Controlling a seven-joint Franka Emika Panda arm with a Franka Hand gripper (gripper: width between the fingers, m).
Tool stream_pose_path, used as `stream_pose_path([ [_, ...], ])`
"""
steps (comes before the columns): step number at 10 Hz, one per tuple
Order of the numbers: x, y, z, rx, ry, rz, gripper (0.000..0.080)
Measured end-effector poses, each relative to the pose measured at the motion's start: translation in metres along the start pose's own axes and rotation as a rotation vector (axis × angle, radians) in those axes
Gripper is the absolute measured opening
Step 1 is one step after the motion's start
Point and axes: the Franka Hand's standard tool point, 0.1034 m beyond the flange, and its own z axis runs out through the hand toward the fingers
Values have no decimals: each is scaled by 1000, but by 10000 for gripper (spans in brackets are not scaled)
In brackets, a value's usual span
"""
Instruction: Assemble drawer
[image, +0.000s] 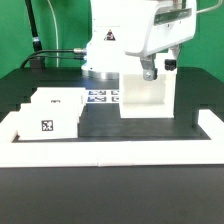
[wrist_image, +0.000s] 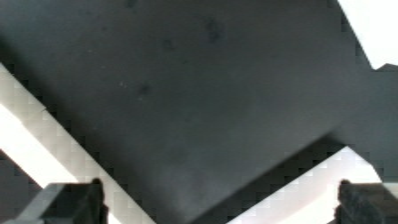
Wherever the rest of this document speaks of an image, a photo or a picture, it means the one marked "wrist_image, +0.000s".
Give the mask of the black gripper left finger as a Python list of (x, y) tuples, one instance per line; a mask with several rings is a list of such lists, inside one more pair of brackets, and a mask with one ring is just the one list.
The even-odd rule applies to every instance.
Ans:
[(19, 215), (21, 224), (108, 224), (103, 183), (51, 183)]

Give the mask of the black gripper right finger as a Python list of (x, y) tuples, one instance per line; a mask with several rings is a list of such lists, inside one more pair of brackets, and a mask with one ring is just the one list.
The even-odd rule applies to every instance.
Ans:
[(335, 224), (398, 224), (398, 183), (351, 183), (337, 188)]

